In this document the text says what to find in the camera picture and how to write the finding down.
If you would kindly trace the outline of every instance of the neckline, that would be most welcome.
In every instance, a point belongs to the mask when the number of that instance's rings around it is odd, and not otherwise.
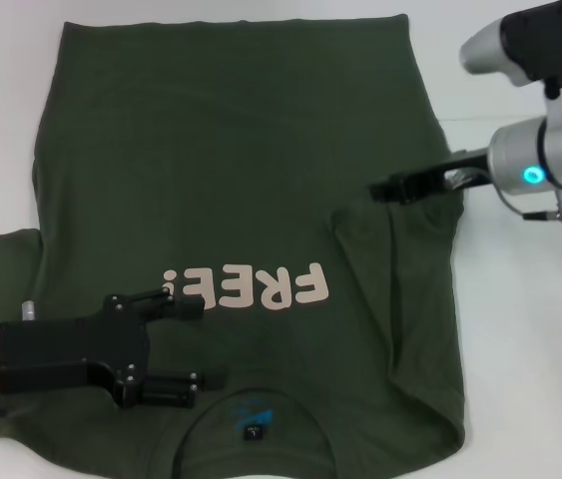
[[[324,436],[329,446],[329,453],[333,461],[333,476],[338,479],[345,477],[341,471],[341,457],[344,457],[340,452],[342,445],[337,440],[337,435],[331,427],[330,416],[327,414],[326,408],[322,405],[326,404],[326,398],[321,395],[323,400],[318,401],[318,392],[307,383],[299,383],[296,380],[286,377],[285,375],[273,374],[266,372],[262,373],[245,373],[238,376],[231,376],[228,388],[214,401],[208,402],[203,407],[196,406],[193,413],[181,421],[179,419],[171,419],[164,426],[163,430],[152,444],[151,450],[153,451],[148,459],[145,467],[143,468],[144,474],[142,479],[171,479],[177,478],[173,475],[173,467],[180,466],[181,453],[188,435],[194,430],[195,426],[205,417],[205,415],[214,409],[220,407],[221,404],[230,397],[247,393],[247,392],[273,392],[281,394],[292,401],[295,401],[304,411],[313,419],[320,432]],[[327,471],[330,476],[330,469],[323,467],[316,467],[312,461],[305,461],[300,458],[290,459],[287,455],[284,456],[287,461],[287,471],[291,471],[293,476],[302,471],[296,477],[314,477],[313,471]],[[252,471],[247,471],[246,466],[251,464],[259,464],[255,458],[246,460],[244,467],[244,474],[252,474]],[[228,474],[233,474],[234,471],[226,471]]]

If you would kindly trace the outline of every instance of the white table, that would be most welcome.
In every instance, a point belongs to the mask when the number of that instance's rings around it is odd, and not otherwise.
[[[496,128],[543,114],[540,89],[472,78],[461,43],[500,16],[540,0],[1,0],[0,234],[35,227],[32,148],[64,21],[384,17],[408,13],[418,63],[454,149],[485,146]],[[447,15],[455,18],[444,22]],[[525,208],[551,196],[522,198]],[[416,479],[562,478],[562,229],[525,224],[490,188],[469,192],[454,255],[467,388],[467,443]],[[68,479],[23,446],[0,440],[0,478]]]

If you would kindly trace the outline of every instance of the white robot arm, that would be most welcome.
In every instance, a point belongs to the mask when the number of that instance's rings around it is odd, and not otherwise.
[[[448,164],[375,185],[374,199],[408,204],[491,183],[525,220],[562,223],[562,0],[488,25],[465,43],[460,61],[469,73],[503,73],[518,87],[544,82],[547,115],[501,128],[486,149],[460,152]],[[502,194],[548,191],[556,194],[555,212],[522,214]]]

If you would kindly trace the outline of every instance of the white lettering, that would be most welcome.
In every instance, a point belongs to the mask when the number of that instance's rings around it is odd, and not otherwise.
[[[170,295],[174,295],[174,280],[177,278],[177,272],[173,269],[168,269],[163,273],[163,279],[167,281],[163,287],[170,291]]]
[[[238,296],[223,296],[219,304],[224,307],[250,307],[254,304],[253,269],[246,264],[226,264],[223,271],[239,277],[224,279],[221,287],[225,291],[238,291]]]
[[[262,282],[266,289],[261,296],[261,302],[267,309],[277,311],[291,306],[291,281],[289,271],[285,267],[277,270],[279,280],[276,281],[267,271],[257,271],[257,279]],[[279,294],[281,300],[274,301],[274,296]]]
[[[187,279],[198,279],[197,284],[188,284],[183,288],[183,294],[200,294],[205,300],[205,309],[212,309],[217,305],[216,295],[214,294],[214,277],[212,270],[208,267],[193,267],[185,270]]]
[[[313,287],[313,290],[311,291],[301,291],[296,293],[296,301],[301,304],[323,301],[329,297],[329,289],[327,288],[327,281],[324,279],[322,266],[320,266],[317,262],[313,262],[309,265],[309,274],[296,278],[296,285],[301,287]]]

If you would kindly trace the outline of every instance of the green t-shirt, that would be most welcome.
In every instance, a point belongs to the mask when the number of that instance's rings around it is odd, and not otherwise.
[[[405,16],[66,24],[35,149],[40,230],[0,237],[0,322],[202,294],[150,366],[226,368],[193,409],[0,396],[0,437],[111,478],[389,478],[463,442],[450,255],[461,196],[365,187],[445,160]],[[243,429],[264,426],[263,440]]]

